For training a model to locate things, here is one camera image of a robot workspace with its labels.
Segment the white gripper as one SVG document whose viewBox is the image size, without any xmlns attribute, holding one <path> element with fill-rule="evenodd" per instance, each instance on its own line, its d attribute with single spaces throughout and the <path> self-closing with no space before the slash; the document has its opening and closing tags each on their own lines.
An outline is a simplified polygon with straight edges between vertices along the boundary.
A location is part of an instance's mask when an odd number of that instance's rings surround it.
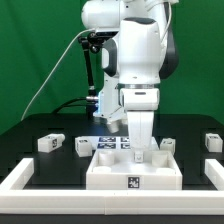
<svg viewBox="0 0 224 224">
<path fill-rule="evenodd" d="M 158 109 L 158 88 L 120 90 L 120 103 L 128 121 L 130 147 L 136 163 L 144 162 L 144 152 L 151 147 L 154 112 Z"/>
</svg>

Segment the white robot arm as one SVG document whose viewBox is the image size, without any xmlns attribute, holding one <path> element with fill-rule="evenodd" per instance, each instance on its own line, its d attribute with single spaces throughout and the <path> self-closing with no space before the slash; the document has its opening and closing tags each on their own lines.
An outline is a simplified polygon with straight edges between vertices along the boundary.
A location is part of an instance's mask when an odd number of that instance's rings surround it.
<svg viewBox="0 0 224 224">
<path fill-rule="evenodd" d="M 94 116 L 114 133 L 128 125 L 134 160 L 151 148 L 160 80 L 177 65 L 170 23 L 179 0 L 88 0 L 82 9 L 93 44 L 102 49 L 104 86 Z"/>
</svg>

